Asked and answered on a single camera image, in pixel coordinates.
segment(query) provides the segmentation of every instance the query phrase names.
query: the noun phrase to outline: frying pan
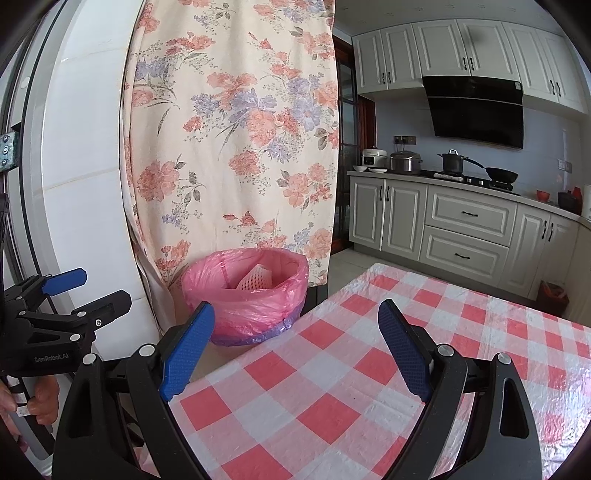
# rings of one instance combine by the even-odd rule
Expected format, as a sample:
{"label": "frying pan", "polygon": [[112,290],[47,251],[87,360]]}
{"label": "frying pan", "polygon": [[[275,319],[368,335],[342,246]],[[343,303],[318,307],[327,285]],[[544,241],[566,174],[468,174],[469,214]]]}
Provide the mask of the frying pan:
{"label": "frying pan", "polygon": [[494,180],[502,183],[513,183],[517,180],[518,174],[511,170],[503,170],[502,168],[488,167],[486,169],[488,176]]}

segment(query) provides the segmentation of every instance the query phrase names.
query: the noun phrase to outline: white upper cabinet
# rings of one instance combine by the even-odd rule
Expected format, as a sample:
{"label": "white upper cabinet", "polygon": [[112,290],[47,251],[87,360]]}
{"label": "white upper cabinet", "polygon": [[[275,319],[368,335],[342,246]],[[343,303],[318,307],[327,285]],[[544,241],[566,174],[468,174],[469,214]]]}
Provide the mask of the white upper cabinet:
{"label": "white upper cabinet", "polygon": [[417,42],[412,25],[399,25],[381,31],[386,56],[388,89],[422,87]]}
{"label": "white upper cabinet", "polygon": [[455,20],[413,24],[423,76],[469,76],[466,49]]}
{"label": "white upper cabinet", "polygon": [[501,22],[458,20],[457,23],[473,76],[519,82],[515,57]]}
{"label": "white upper cabinet", "polygon": [[513,23],[503,26],[515,55],[523,93],[557,102],[554,77],[536,30]]}
{"label": "white upper cabinet", "polygon": [[566,40],[553,33],[538,30],[538,36],[550,62],[561,105],[586,113],[581,78]]}
{"label": "white upper cabinet", "polygon": [[380,30],[353,38],[357,70],[357,92],[388,90],[382,35]]}

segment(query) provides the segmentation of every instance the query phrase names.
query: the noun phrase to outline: cabinet drawer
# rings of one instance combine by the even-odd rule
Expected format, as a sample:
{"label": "cabinet drawer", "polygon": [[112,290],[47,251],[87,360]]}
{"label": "cabinet drawer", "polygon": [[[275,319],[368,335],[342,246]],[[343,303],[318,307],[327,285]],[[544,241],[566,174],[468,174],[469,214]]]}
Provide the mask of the cabinet drawer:
{"label": "cabinet drawer", "polygon": [[501,245],[426,226],[420,262],[496,286],[508,252]]}
{"label": "cabinet drawer", "polygon": [[508,247],[516,211],[509,200],[429,185],[425,224]]}

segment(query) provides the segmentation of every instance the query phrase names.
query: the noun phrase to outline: pink and white tablecloth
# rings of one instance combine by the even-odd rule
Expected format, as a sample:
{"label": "pink and white tablecloth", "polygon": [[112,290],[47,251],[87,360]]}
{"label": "pink and white tablecloth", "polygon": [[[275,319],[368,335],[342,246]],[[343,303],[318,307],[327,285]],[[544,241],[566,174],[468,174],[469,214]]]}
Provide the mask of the pink and white tablecloth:
{"label": "pink and white tablecloth", "polygon": [[[591,420],[591,330],[376,264],[291,330],[187,386],[170,406],[214,480],[379,480],[423,408],[377,325],[393,299],[410,323],[462,355],[508,352],[528,393],[544,477]],[[436,473],[460,447],[465,395]]]}

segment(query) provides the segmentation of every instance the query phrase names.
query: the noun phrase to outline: gas stove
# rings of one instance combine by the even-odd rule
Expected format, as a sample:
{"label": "gas stove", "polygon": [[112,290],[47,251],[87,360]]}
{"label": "gas stove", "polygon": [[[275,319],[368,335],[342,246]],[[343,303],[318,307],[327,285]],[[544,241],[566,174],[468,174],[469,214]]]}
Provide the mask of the gas stove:
{"label": "gas stove", "polygon": [[473,185],[475,187],[482,187],[489,190],[497,190],[499,192],[507,192],[513,195],[520,196],[519,193],[513,191],[513,185],[510,183],[503,183],[500,181],[494,181],[491,179],[483,179],[480,177],[468,177],[465,175],[450,175],[449,173],[421,170],[420,177],[428,177],[431,179],[455,181],[456,183],[465,183],[467,185]]}

